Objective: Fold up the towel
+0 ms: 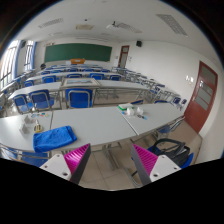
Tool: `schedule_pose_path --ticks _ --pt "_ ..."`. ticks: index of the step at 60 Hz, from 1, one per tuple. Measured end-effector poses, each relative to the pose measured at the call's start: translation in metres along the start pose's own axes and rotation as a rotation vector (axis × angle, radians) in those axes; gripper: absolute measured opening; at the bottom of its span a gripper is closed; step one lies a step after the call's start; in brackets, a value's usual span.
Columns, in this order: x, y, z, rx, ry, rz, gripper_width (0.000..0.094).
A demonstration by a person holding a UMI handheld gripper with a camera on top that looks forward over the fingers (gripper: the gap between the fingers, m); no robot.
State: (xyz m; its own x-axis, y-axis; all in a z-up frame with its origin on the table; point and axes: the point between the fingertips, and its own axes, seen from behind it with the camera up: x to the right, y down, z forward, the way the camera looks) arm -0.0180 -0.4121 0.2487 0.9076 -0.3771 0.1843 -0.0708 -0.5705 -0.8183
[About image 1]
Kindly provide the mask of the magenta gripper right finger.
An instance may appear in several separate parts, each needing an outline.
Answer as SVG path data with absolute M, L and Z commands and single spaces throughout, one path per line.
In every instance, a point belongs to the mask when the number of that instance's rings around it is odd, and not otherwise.
M 132 146 L 131 156 L 143 186 L 180 170 L 167 156 L 157 156 L 138 145 Z

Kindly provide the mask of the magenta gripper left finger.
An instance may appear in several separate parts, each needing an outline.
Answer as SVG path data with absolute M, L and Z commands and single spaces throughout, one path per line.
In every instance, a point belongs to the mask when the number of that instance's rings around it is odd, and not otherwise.
M 90 154 L 91 145 L 86 144 L 65 155 L 54 155 L 41 166 L 41 169 L 74 184 L 79 184 Z

